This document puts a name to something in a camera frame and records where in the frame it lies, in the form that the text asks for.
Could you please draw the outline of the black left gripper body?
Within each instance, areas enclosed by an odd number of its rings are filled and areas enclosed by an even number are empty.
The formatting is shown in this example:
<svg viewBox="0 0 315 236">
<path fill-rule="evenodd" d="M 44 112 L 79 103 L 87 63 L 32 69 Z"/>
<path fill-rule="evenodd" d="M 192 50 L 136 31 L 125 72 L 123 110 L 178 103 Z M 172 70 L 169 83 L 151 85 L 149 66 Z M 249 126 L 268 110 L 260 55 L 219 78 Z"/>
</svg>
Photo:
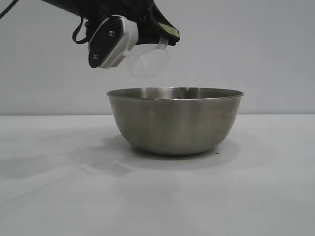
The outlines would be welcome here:
<svg viewBox="0 0 315 236">
<path fill-rule="evenodd" d="M 150 42 L 152 29 L 149 9 L 152 0 L 84 0 L 81 19 L 87 19 L 86 36 L 81 43 L 97 45 L 141 45 Z"/>
</svg>

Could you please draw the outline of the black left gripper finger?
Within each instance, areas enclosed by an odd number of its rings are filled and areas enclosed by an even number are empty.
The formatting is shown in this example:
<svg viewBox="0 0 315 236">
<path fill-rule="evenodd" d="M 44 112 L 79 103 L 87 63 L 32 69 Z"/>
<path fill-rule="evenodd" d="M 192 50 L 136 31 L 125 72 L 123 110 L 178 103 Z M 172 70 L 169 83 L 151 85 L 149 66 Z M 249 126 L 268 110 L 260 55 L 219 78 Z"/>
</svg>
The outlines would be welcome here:
<svg viewBox="0 0 315 236">
<path fill-rule="evenodd" d="M 153 43 L 158 43 L 160 39 L 167 40 L 169 46 L 175 46 L 178 42 L 178 30 L 173 27 L 160 27 L 149 34 L 149 39 Z"/>
<path fill-rule="evenodd" d="M 151 7 L 155 31 L 158 36 L 165 39 L 180 39 L 179 30 L 165 18 L 154 1 L 152 1 Z"/>
</svg>

